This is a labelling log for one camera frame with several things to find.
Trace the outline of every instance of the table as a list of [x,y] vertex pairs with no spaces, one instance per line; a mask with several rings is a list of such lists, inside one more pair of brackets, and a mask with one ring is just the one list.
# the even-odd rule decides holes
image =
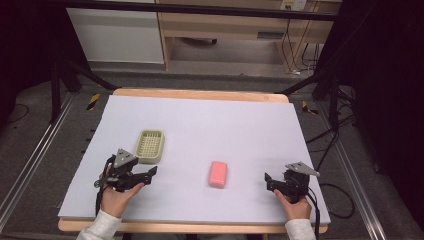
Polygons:
[[[189,90],[159,90],[159,89],[118,89],[118,96],[142,96],[160,98],[207,99],[228,101],[279,102],[288,103],[284,95],[242,92],[213,92]],[[62,231],[80,231],[92,224],[92,219],[61,218],[59,229]],[[327,231],[326,224],[320,225],[320,232]],[[151,232],[151,233],[284,233],[284,225],[255,224],[186,224],[164,222],[134,222],[123,221],[119,231]]]

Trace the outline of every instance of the white board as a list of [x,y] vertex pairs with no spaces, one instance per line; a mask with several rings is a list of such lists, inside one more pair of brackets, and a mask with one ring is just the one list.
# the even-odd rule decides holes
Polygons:
[[[266,190],[264,173],[283,180],[286,164],[312,166],[292,104],[110,96],[59,217],[95,217],[94,181],[118,148],[135,151],[145,129],[164,132],[162,159],[152,184],[130,202],[125,220],[281,224],[284,210]],[[228,164],[223,189],[208,185],[212,161]],[[139,164],[133,173],[153,166]],[[309,185],[321,223],[329,223],[316,177]]]

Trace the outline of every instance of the pink eraser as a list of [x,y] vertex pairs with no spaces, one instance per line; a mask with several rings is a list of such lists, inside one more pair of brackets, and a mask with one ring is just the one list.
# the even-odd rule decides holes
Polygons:
[[213,187],[223,188],[225,179],[227,178],[227,164],[223,162],[213,161],[211,172],[209,175],[209,185]]

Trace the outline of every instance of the plastic basket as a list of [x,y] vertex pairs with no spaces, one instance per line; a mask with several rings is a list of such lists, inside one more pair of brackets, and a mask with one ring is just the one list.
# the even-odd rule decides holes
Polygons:
[[155,164],[162,157],[165,137],[160,130],[144,130],[140,133],[135,156],[139,163]]

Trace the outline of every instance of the floor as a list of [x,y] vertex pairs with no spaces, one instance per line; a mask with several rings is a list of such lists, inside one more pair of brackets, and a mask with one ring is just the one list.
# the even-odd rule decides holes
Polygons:
[[[309,47],[305,52],[305,59],[312,59],[314,56],[314,47]],[[313,67],[311,61],[303,61],[301,59],[297,63],[302,69],[299,74],[286,73],[282,66],[281,60],[276,54],[275,46],[271,42],[254,42],[254,41],[229,41],[220,40],[216,45],[210,44],[208,40],[193,40],[193,39],[177,39],[174,46],[172,55],[172,62],[170,68],[166,71],[163,67],[154,67],[137,65],[136,67],[127,66],[116,66],[107,64],[96,64],[92,63],[93,70],[97,71],[100,76],[110,81],[119,82],[125,86],[131,86],[135,84],[146,84],[148,86],[167,87],[168,83],[160,82],[160,78],[156,79],[152,77],[151,82],[140,83],[137,73],[147,74],[160,74],[163,79],[165,75],[169,78],[178,78],[186,75],[181,83],[173,83],[174,87],[177,88],[189,88],[189,89],[202,89],[203,85],[208,85],[208,81],[212,76],[229,76],[225,81],[225,86],[220,86],[221,89],[240,89],[243,84],[239,81],[239,77],[243,76],[245,80],[249,80],[250,77],[255,80],[263,78],[264,81],[272,81],[273,79],[284,78],[286,83],[294,84],[302,79],[308,77],[313,73]],[[195,80],[190,79],[190,76],[196,76]],[[98,86],[89,82],[84,82],[86,87],[77,98],[79,105],[85,105],[87,99],[90,98],[92,91],[98,91]],[[263,92],[273,92],[281,90],[286,85],[274,84],[270,87],[264,87],[259,85],[250,85],[246,87],[246,91],[251,89],[260,89]],[[290,101],[296,105],[296,109],[299,114],[299,121],[302,129],[304,130],[305,139],[311,139],[319,133],[326,130],[325,110],[327,109],[326,103],[315,103],[310,97],[310,92],[313,89],[313,85],[307,86],[297,94],[290,96]],[[346,88],[346,92],[353,94],[354,91]],[[310,110],[317,110],[320,115],[313,114],[311,112],[303,111],[303,101],[308,102]],[[18,103],[15,112],[10,116],[11,120],[16,120],[13,124],[8,125],[0,133],[0,152],[3,156],[7,156],[10,159],[14,159],[14,164],[5,164],[2,170],[7,172],[10,177],[18,178],[19,174],[22,174],[22,169],[25,169],[26,160],[29,157],[29,153],[36,146],[39,139],[43,136],[43,131],[48,127],[48,120],[50,117],[49,113],[49,88],[46,84],[36,86],[32,89],[23,91],[18,97]],[[97,110],[100,111],[101,105],[105,104],[105,101],[99,101]],[[351,110],[348,104],[340,103],[345,105],[341,107],[341,118],[350,116]],[[2,234],[7,233],[10,239],[26,238],[26,239],[72,239],[73,234],[62,234],[57,230],[52,230],[50,234],[47,234],[48,230],[41,233],[37,232],[37,229],[57,229],[57,210],[60,208],[60,199],[54,195],[66,193],[66,189],[62,189],[63,185],[72,180],[72,169],[78,167],[78,162],[58,162],[57,158],[69,159],[78,158],[83,155],[84,149],[89,144],[87,141],[81,141],[81,138],[90,139],[92,132],[90,129],[95,129],[95,123],[99,121],[101,113],[94,115],[93,112],[84,111],[83,115],[79,112],[73,113],[74,109],[70,110],[69,116],[65,121],[66,124],[71,124],[67,128],[75,128],[74,131],[58,133],[56,139],[52,142],[45,143],[52,149],[61,149],[60,155],[53,154],[51,152],[39,152],[41,157],[40,162],[37,162],[31,168],[34,171],[29,174],[27,185],[23,186],[23,191],[20,195],[15,196],[14,205],[16,210],[11,212],[10,215],[2,215],[2,219],[8,220],[4,225],[0,225]],[[86,122],[81,122],[79,119],[88,119]],[[45,124],[32,124],[33,122],[44,122]],[[311,149],[311,158],[314,163],[318,163],[321,159],[322,151],[320,149],[325,148],[330,137],[325,138],[325,141],[317,141],[308,148]],[[328,233],[324,234],[324,239],[424,239],[424,233],[413,224],[408,211],[403,206],[399,197],[396,195],[396,191],[391,185],[390,179],[386,176],[375,174],[372,161],[369,160],[369,156],[364,146],[361,136],[358,134],[355,126],[350,124],[343,127],[340,131],[339,142],[335,144],[334,148],[329,152],[327,160],[323,164],[322,174],[327,176],[323,178],[323,182],[334,183],[343,186],[343,188],[349,192],[349,194],[356,197],[357,211],[355,216],[349,220],[343,220],[338,218],[332,218],[332,224],[330,225]],[[79,152],[70,152],[63,149],[60,144],[68,141],[75,142],[74,148]],[[22,149],[22,151],[13,151],[9,149]],[[355,169],[353,172],[349,172],[349,166],[343,166],[346,164],[344,159],[350,159],[350,167]],[[57,176],[51,169],[65,168],[69,169],[69,173],[64,174],[62,177]],[[359,193],[355,193],[358,186],[352,185],[349,178],[358,178],[361,180],[362,185],[359,185]],[[3,189],[10,189],[13,186],[13,181],[4,180]],[[349,199],[346,198],[342,193],[334,191],[332,189],[323,189],[323,192],[328,196],[329,208],[332,209],[333,213],[339,213],[341,215],[349,214],[351,210]],[[45,193],[43,198],[40,198],[39,193]],[[10,192],[0,191],[0,200],[8,198]],[[38,201],[44,202],[45,208],[36,207],[34,208],[31,199],[41,199]],[[363,206],[363,202],[370,202],[371,209]],[[28,211],[31,213],[32,218],[45,218],[45,213],[49,213],[46,222],[51,223],[51,226],[44,226],[42,224],[33,224],[32,229],[26,231],[20,231],[22,228],[20,224],[31,222],[31,219],[23,219],[28,214],[21,214],[19,216],[17,212]],[[381,233],[376,233],[372,236],[372,231],[367,229],[366,223],[370,223],[372,219],[378,220],[378,226],[382,226],[384,229]],[[286,239],[284,235],[270,235],[271,240]]]

